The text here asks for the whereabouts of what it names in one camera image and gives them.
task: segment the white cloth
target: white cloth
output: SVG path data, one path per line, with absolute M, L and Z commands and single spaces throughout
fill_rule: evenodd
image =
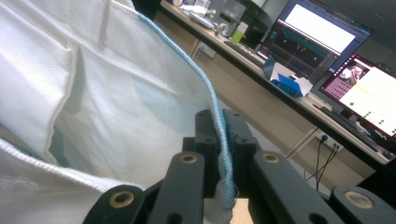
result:
M 203 109 L 222 148 L 213 214 L 228 222 L 232 170 L 216 95 L 154 24 L 126 1 L 4 0 L 0 25 L 0 123 L 38 157 L 0 142 L 1 223 L 80 223 L 101 192 L 156 183 Z

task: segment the monitor screen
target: monitor screen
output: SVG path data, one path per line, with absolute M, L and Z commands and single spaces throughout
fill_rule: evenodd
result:
M 381 133 L 395 137 L 395 87 L 394 76 L 352 54 L 320 90 Z
M 315 0 L 289 0 L 262 39 L 258 54 L 318 83 L 371 35 L 372 29 Z

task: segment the electrical cord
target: electrical cord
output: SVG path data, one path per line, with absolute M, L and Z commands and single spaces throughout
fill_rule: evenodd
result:
M 319 168 L 320 145 L 321 145 L 323 142 L 325 142 L 328 138 L 329 138 L 329 137 L 328 137 L 326 134 L 322 135 L 322 137 L 321 137 L 321 139 L 320 139 L 320 142 L 319 142 L 319 145 L 318 145 L 317 170 L 316 170 L 316 172 L 315 172 L 315 174 L 316 174 L 316 179 L 317 179 L 316 190 L 319 190 L 319 179 L 318 179 L 319 170 L 318 170 L 318 168 Z
M 317 172 L 315 172 L 314 174 L 312 174 L 311 176 L 309 176 L 309 177 L 306 179 L 306 181 L 309 180 L 309 179 L 311 179 L 312 177 L 316 176 L 318 172 L 322 171 L 322 170 L 332 161 L 332 159 L 334 159 L 335 154 L 338 152 L 338 149 L 339 149 L 339 147 L 335 150 L 335 153 L 333 153 L 333 154 L 331 153 L 331 154 L 329 155 L 329 158 L 327 159 L 326 163 L 325 163 L 323 166 L 321 166 L 320 169 L 318 169 Z
M 336 144 L 334 144 L 334 146 L 332 147 L 332 152 L 330 153 L 329 157 L 327 158 L 326 163 L 322 166 L 322 167 L 323 167 L 323 171 L 322 171 L 322 173 L 320 174 L 319 181 L 318 181 L 319 183 L 320 183 L 320 180 L 321 180 L 321 178 L 322 178 L 322 176 L 323 176 L 324 171 L 326 170 L 327 164 L 329 164 L 330 161 L 331 161 L 332 159 L 334 159 L 335 154 L 337 154 L 337 152 L 338 152 L 338 148 L 340 148 L 340 147 L 337 146 Z

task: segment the brass insert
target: brass insert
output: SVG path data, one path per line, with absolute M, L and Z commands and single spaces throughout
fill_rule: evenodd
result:
M 274 154 L 264 154 L 262 155 L 262 159 L 267 162 L 277 163 L 279 162 L 279 157 Z
M 184 155 L 181 157 L 181 162 L 183 163 L 195 163 L 197 160 L 198 158 L 193 155 Z
M 115 192 L 110 198 L 110 205 L 114 208 L 122 208 L 128 206 L 134 201 L 134 194 L 131 191 L 123 190 Z
M 359 208 L 371 209 L 374 207 L 373 202 L 367 196 L 356 191 L 347 191 L 344 196 L 350 203 Z

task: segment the keyboard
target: keyboard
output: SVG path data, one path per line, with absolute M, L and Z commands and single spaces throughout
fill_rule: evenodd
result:
M 323 106 L 320 108 L 320 111 L 323 112 L 325 115 L 333 119 L 335 122 L 337 122 L 339 125 L 341 125 L 343 128 L 345 128 L 347 131 L 355 135 L 359 140 L 361 140 L 365 145 L 367 145 L 370 149 L 374 151 L 378 151 L 378 146 L 376 142 L 371 139 L 369 136 L 367 136 L 365 133 L 361 133 L 356 129 L 355 124 L 352 124 L 351 121 L 348 119 L 344 118 L 342 115 L 337 114 L 327 107 Z
M 224 44 L 227 45 L 228 47 L 232 48 L 233 50 L 235 50 L 236 52 L 238 52 L 239 54 L 241 54 L 245 58 L 247 58 L 252 63 L 254 63 L 257 66 L 259 66 L 260 68 L 262 68 L 262 66 L 264 65 L 264 63 L 262 61 L 260 61 L 259 59 L 255 58 L 251 53 L 246 52 L 245 49 L 242 49 L 238 45 L 235 45 L 230 40 L 224 41 Z

